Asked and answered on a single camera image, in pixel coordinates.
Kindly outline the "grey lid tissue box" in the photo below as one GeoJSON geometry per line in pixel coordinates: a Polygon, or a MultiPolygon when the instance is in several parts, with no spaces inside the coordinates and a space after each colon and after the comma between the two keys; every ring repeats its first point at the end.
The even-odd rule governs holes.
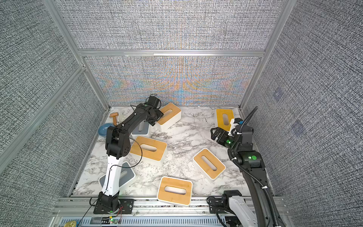
{"type": "Polygon", "coordinates": [[[142,121],[131,133],[132,138],[136,139],[138,136],[149,137],[150,124],[142,121]]]}
{"type": "Polygon", "coordinates": [[[130,168],[129,162],[125,161],[122,164],[122,168],[120,169],[120,178],[119,178],[119,191],[123,192],[127,189],[127,187],[131,186],[138,179],[136,173],[132,168],[130,168]]]}

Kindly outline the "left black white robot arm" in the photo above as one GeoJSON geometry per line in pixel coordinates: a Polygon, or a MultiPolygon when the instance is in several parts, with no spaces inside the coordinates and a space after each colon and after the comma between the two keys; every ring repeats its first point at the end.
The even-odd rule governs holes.
{"type": "Polygon", "coordinates": [[[107,171],[104,185],[95,202],[95,211],[114,214],[121,210],[119,180],[122,164],[131,149],[130,135],[141,122],[154,126],[164,116],[160,107],[160,99],[156,94],[151,94],[144,103],[138,104],[123,122],[108,127],[105,142],[107,171]]]}

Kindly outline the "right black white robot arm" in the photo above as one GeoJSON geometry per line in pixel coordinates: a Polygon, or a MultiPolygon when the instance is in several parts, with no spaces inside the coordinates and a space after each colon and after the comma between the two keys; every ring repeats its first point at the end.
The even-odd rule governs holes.
{"type": "Polygon", "coordinates": [[[243,174],[255,212],[243,208],[238,202],[239,194],[232,191],[225,191],[222,195],[225,203],[223,209],[235,214],[244,226],[250,222],[258,227],[284,227],[268,184],[263,158],[259,152],[253,150],[253,128],[237,125],[233,131],[234,134],[229,135],[222,128],[212,128],[211,139],[227,148],[228,157],[243,174]]]}

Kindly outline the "blue bowl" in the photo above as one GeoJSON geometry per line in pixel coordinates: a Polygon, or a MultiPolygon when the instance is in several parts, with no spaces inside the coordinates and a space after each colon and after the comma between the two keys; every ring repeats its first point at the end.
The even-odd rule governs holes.
{"type": "Polygon", "coordinates": [[[98,131],[97,131],[98,135],[101,136],[101,137],[106,137],[107,136],[107,130],[111,126],[114,126],[114,124],[113,123],[106,123],[106,124],[101,125],[98,128],[98,131]]]}

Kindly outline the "bamboo lid tissue box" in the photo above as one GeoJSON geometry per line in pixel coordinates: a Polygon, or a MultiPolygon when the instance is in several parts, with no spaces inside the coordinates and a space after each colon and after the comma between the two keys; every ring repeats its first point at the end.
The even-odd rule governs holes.
{"type": "Polygon", "coordinates": [[[166,142],[138,136],[132,144],[129,154],[135,159],[142,157],[141,161],[143,162],[162,166],[167,152],[168,145],[166,142]]]}
{"type": "Polygon", "coordinates": [[[175,123],[177,123],[182,116],[182,110],[173,103],[169,103],[160,111],[164,114],[163,117],[156,122],[155,128],[161,132],[167,131],[175,123]]]}
{"type": "Polygon", "coordinates": [[[192,158],[194,166],[211,183],[226,170],[226,166],[209,149],[203,148],[192,158]]]}
{"type": "Polygon", "coordinates": [[[157,199],[159,201],[188,207],[192,200],[193,183],[189,180],[164,176],[161,178],[157,199]]]}

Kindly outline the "aluminium front rail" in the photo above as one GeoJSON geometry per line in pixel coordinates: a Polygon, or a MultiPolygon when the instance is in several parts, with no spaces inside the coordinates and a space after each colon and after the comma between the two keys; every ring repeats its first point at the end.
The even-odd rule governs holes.
{"type": "MultiPolygon", "coordinates": [[[[65,223],[75,220],[77,227],[258,227],[250,222],[242,225],[235,214],[223,208],[210,214],[207,198],[192,197],[190,206],[182,207],[159,201],[155,196],[126,196],[121,199],[134,199],[132,213],[116,216],[94,214],[92,197],[60,198],[47,226],[64,227],[65,223]]],[[[251,197],[244,196],[238,202],[255,212],[251,197]]],[[[285,227],[294,226],[284,200],[276,197],[275,204],[285,227]]]]}

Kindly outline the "front grey lid tissue box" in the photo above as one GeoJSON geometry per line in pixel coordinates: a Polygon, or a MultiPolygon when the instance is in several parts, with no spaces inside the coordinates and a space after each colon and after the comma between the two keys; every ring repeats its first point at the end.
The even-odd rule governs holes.
{"type": "Polygon", "coordinates": [[[120,178],[119,178],[119,191],[123,192],[127,189],[127,187],[131,186],[138,179],[136,173],[132,168],[130,168],[129,162],[125,161],[122,164],[122,168],[120,169],[120,178]]]}

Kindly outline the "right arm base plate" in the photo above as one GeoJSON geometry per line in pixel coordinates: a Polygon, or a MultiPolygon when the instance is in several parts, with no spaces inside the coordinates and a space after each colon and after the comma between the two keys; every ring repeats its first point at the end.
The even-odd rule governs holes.
{"type": "Polygon", "coordinates": [[[210,214],[215,214],[217,208],[226,208],[226,206],[223,204],[222,199],[216,198],[214,196],[209,196],[207,198],[207,204],[209,206],[210,214]]]}

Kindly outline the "brass round object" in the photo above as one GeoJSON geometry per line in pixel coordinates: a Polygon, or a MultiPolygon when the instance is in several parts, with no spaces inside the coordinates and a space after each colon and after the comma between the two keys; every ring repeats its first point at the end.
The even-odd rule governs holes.
{"type": "Polygon", "coordinates": [[[78,226],[78,223],[75,220],[69,221],[69,222],[64,224],[64,227],[77,227],[77,226],[78,226]]]}

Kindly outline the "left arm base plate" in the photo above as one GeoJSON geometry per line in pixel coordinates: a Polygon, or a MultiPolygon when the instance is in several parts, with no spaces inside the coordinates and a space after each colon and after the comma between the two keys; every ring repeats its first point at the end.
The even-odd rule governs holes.
{"type": "Polygon", "coordinates": [[[134,206],[134,199],[119,199],[114,206],[112,202],[101,202],[97,199],[93,213],[116,216],[117,214],[131,214],[134,206]]]}

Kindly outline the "yellow lid tissue box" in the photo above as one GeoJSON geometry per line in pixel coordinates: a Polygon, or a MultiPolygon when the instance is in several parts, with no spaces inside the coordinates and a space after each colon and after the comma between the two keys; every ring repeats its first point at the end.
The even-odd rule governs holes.
{"type": "Polygon", "coordinates": [[[231,120],[234,118],[232,109],[217,109],[216,110],[216,125],[217,127],[230,131],[231,120]]]}

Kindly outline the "back grey lid tissue box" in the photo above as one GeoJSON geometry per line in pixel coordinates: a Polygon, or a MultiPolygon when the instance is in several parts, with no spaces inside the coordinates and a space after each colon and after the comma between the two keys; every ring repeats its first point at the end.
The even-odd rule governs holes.
{"type": "Polygon", "coordinates": [[[149,137],[150,124],[142,121],[131,133],[132,138],[136,139],[138,136],[149,137]]]}

